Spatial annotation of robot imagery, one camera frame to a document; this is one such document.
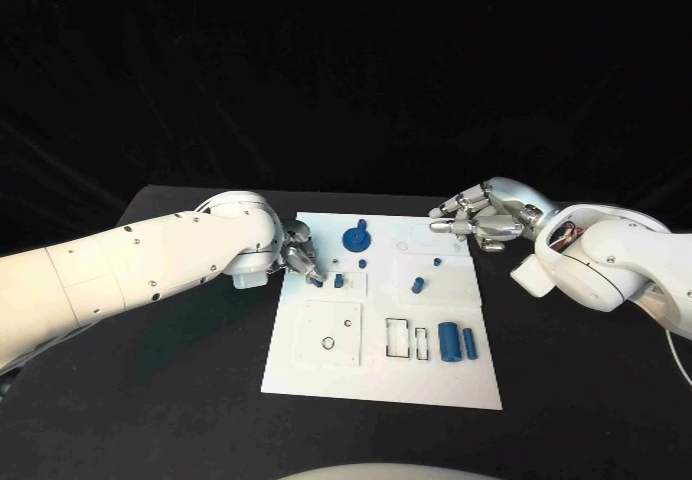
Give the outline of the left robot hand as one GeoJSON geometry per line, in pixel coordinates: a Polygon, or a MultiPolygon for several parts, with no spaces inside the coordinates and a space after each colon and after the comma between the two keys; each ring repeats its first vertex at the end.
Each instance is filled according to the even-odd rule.
{"type": "Polygon", "coordinates": [[[277,256],[268,273],[280,270],[301,274],[308,283],[321,284],[326,276],[316,263],[316,250],[311,241],[310,227],[300,220],[285,220],[281,224],[281,240],[275,241],[277,256]]]}

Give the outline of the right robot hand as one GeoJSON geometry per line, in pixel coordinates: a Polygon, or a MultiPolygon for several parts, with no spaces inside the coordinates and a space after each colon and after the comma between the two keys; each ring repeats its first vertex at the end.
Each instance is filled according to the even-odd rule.
{"type": "Polygon", "coordinates": [[[493,177],[463,190],[428,213],[432,233],[468,236],[489,252],[525,238],[533,241],[548,221],[561,211],[558,204],[522,182],[493,177]]]}

